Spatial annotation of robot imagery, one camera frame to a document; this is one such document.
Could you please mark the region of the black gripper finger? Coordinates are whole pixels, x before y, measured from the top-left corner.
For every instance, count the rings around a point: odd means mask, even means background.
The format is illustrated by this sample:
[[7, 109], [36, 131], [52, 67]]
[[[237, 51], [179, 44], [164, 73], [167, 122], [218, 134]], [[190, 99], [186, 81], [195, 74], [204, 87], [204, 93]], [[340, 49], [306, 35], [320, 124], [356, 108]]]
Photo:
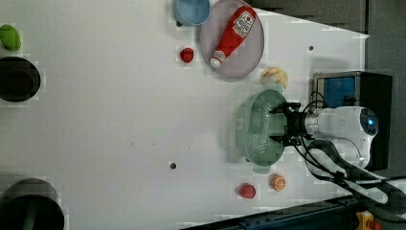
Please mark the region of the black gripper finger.
[[288, 104], [287, 103], [282, 103], [275, 108], [272, 108], [269, 113], [270, 114], [285, 114], [286, 111], [288, 110]]
[[269, 136], [270, 139], [272, 139], [273, 141], [280, 143], [280, 144], [288, 144], [288, 138], [285, 136]]

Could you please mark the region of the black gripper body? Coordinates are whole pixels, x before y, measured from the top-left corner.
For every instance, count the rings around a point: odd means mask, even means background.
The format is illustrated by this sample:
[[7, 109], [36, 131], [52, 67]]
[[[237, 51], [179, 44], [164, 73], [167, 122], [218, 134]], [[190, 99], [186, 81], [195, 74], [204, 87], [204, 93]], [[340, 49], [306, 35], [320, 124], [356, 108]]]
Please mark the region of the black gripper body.
[[287, 144], [288, 146], [299, 146], [300, 138], [306, 137], [307, 131], [305, 128], [306, 113], [300, 110], [300, 103], [288, 103], [285, 109], [285, 117], [287, 119]]

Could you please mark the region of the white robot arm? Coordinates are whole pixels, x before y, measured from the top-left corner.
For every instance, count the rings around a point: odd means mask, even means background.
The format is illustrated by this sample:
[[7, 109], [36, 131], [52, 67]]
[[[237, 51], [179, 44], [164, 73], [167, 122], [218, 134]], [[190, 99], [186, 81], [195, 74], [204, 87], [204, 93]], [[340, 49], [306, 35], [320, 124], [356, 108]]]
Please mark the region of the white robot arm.
[[405, 178], [383, 177], [366, 170], [372, 141], [378, 133], [375, 114], [362, 106], [300, 110], [282, 103], [269, 112], [286, 119], [282, 136], [274, 141], [296, 149], [309, 172], [352, 193], [372, 207], [405, 208]]

